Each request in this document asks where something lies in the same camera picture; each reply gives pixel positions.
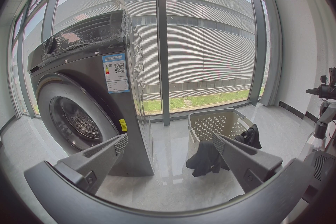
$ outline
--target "yellow warning sticker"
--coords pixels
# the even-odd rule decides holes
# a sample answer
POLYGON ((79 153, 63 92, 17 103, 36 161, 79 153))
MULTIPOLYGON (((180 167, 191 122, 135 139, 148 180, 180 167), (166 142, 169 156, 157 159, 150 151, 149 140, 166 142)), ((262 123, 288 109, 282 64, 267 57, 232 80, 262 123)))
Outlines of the yellow warning sticker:
POLYGON ((120 125, 121 125, 121 129, 123 132, 127 132, 127 125, 126 125, 126 122, 125 120, 122 118, 119 120, 120 121, 120 125))

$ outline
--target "qr code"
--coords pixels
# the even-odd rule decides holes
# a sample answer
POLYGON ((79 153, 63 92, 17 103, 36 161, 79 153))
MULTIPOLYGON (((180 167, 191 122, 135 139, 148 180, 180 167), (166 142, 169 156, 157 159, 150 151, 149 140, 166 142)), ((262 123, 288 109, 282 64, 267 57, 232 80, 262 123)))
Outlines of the qr code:
POLYGON ((123 62, 115 63, 114 69, 116 74, 125 73, 125 66, 123 62))

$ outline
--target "marble floor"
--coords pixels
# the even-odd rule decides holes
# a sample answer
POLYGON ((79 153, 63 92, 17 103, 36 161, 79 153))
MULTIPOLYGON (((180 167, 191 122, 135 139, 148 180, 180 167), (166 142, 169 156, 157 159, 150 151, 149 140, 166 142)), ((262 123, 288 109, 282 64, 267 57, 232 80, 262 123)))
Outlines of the marble floor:
MULTIPOLYGON (((283 159, 283 165, 297 157, 313 122, 303 120, 281 107, 238 108, 256 123, 262 150, 283 159)), ((231 171, 208 173, 194 178, 186 168, 188 155, 187 120, 152 125, 156 175, 153 177, 107 176, 97 196, 119 205, 151 211, 184 211, 217 205, 243 194, 231 171)), ((23 172, 47 160, 55 164, 66 153, 52 139, 40 119, 22 116, 1 134, 0 165, 23 201, 44 223, 55 223, 44 211, 24 179, 23 172)))

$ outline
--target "white laundry basket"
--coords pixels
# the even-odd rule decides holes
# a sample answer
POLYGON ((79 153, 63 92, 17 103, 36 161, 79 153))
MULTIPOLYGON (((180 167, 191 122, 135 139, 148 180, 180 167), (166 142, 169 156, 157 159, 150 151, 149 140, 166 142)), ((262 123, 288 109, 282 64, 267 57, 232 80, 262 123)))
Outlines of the white laundry basket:
POLYGON ((200 141, 211 140, 214 133, 227 137, 240 135, 252 125, 247 117, 233 108, 189 114, 188 158, 197 152, 200 141))

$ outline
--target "building facade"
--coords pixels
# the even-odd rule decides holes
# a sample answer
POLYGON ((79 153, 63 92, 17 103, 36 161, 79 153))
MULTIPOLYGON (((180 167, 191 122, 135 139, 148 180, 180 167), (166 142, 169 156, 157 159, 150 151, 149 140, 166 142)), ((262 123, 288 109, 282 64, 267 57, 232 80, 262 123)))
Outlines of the building facade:
MULTIPOLYGON (((147 99, 160 99, 156 0, 124 1, 144 45, 147 99)), ((251 3, 246 0, 167 0, 166 4, 170 97, 249 89, 256 47, 251 3)), ((116 9, 112 0, 67 0, 57 6, 53 34, 80 20, 116 9)), ((266 25, 268 48, 263 86, 270 58, 267 17, 266 25)))

